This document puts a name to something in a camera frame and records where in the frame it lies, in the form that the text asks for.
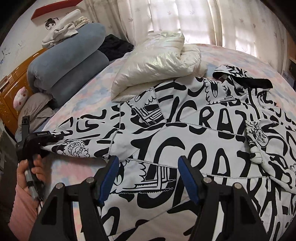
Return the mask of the cream puffer jacket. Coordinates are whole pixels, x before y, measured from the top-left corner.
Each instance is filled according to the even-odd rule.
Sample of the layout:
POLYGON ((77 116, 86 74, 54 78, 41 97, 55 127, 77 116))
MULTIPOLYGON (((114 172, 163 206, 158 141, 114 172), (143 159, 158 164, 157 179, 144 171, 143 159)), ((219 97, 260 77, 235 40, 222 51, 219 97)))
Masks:
POLYGON ((149 34, 138 44, 119 69, 111 86, 111 100, 127 101, 163 80, 207 72, 200 49, 185 44, 181 32, 149 34))

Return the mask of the pink plush toy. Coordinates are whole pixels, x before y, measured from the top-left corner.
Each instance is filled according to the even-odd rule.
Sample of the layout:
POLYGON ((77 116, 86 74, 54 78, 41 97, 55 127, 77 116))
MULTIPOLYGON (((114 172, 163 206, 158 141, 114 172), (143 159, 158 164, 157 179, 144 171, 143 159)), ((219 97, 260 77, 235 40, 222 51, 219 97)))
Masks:
POLYGON ((14 100, 13 100, 14 109, 16 111, 20 111, 28 98, 29 98, 29 92, 24 86, 18 90, 18 92, 14 97, 14 100))

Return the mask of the white folded clothes pile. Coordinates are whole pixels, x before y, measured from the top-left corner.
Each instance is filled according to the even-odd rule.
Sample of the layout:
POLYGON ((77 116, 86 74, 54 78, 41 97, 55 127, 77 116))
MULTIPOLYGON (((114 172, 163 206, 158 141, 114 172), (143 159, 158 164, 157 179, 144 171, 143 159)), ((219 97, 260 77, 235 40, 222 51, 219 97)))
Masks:
POLYGON ((42 48, 49 49, 63 40, 78 34, 78 29, 88 24, 90 20, 76 9, 68 13, 55 25, 42 40, 42 48))

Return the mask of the cartoon face wall sticker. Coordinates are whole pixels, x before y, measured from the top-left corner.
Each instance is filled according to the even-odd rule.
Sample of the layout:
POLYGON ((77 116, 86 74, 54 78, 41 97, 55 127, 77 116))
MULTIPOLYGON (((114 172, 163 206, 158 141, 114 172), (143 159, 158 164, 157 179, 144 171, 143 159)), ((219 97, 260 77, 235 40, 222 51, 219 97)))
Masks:
POLYGON ((52 30, 56 25, 56 18, 49 18, 45 21, 45 28, 49 31, 52 30))

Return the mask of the black garment near curtain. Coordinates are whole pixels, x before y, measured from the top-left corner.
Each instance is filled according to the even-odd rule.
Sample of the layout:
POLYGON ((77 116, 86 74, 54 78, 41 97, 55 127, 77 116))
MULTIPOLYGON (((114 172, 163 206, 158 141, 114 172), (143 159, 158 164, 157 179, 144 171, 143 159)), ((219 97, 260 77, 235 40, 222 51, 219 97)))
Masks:
POLYGON ((113 61, 122 58, 126 53, 131 52, 134 49, 134 45, 129 42, 119 39, 115 35, 107 35, 98 48, 109 61, 113 61))

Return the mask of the grey pillow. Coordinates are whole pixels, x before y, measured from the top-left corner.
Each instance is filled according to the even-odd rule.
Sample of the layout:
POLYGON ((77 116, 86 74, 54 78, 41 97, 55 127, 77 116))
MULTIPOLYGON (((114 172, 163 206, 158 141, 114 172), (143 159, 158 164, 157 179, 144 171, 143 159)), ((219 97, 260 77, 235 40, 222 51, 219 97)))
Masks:
POLYGON ((52 96, 41 92, 33 94, 25 102, 23 108, 18 115, 18 128, 15 137, 19 142, 22 135, 22 118, 29 116, 30 118, 30 133, 39 128, 48 118, 51 118, 55 111, 50 107, 52 96))

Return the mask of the white floral curtain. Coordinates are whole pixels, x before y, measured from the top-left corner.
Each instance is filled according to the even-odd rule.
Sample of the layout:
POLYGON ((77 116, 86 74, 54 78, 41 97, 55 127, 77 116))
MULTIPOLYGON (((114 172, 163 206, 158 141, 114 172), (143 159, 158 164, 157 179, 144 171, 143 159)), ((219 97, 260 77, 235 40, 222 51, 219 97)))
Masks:
POLYGON ((287 31, 261 1, 86 1, 91 19, 137 45, 148 34, 182 32, 187 44, 210 44, 250 54, 278 72, 287 63, 287 31))

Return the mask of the orange wooden headboard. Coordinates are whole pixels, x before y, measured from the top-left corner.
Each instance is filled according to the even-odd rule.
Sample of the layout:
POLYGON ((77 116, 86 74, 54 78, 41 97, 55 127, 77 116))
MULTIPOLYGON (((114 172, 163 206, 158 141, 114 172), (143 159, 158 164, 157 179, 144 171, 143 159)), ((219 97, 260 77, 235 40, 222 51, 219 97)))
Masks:
POLYGON ((27 69, 29 64, 43 52, 45 52, 45 49, 36 52, 13 70, 11 74, 3 78, 5 83, 1 87, 1 120, 12 134, 15 134, 18 128, 19 116, 18 112, 13 107, 14 97, 22 87, 28 90, 28 96, 32 95, 33 92, 27 81, 27 69))

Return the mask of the red wall shelf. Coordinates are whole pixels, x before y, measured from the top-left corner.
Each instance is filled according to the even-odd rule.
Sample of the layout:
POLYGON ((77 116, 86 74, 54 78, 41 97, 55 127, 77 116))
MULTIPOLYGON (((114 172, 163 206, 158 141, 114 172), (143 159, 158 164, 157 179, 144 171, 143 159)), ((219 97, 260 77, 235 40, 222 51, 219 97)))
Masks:
POLYGON ((52 4, 42 6, 34 11, 34 13, 31 16, 31 20, 53 11, 77 6, 81 2, 82 0, 67 0, 67 1, 58 1, 52 4))

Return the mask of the blue rolled duvet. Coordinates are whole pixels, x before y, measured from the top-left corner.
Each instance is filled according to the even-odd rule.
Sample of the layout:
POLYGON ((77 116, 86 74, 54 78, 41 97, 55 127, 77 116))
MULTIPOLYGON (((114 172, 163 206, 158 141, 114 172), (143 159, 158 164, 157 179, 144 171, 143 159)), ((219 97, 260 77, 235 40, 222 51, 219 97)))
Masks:
POLYGON ((63 106, 109 65, 109 59, 99 51, 105 37, 102 24, 88 23, 74 36, 46 50, 28 67, 31 90, 51 95, 55 107, 63 106))

